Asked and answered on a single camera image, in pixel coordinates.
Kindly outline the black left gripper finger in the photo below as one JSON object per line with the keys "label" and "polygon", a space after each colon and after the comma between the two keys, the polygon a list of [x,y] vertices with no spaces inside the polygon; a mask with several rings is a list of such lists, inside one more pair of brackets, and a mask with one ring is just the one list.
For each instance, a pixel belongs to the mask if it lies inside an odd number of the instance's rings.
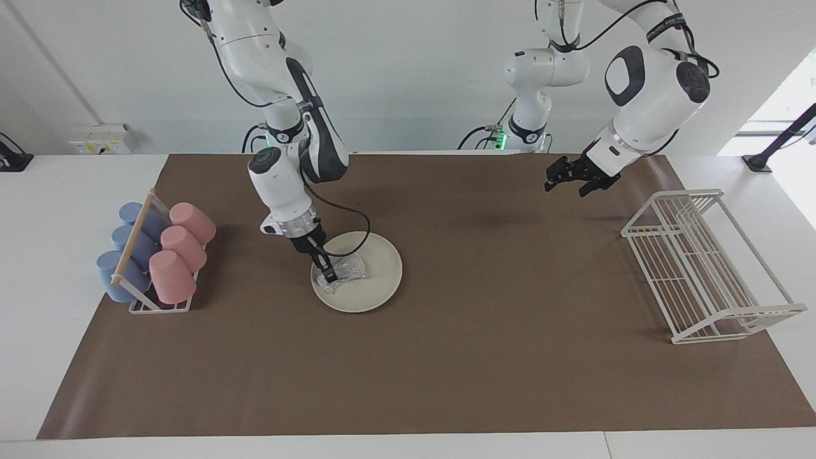
{"label": "black left gripper finger", "polygon": [[332,282],[334,282],[334,265],[330,256],[321,248],[312,250],[310,256],[315,267],[323,274],[324,281],[326,281],[327,284],[332,284]]}
{"label": "black left gripper finger", "polygon": [[338,281],[332,259],[330,258],[328,252],[326,252],[321,246],[317,246],[316,250],[316,265],[323,274],[324,281],[326,281],[327,284],[332,284],[332,282]]}

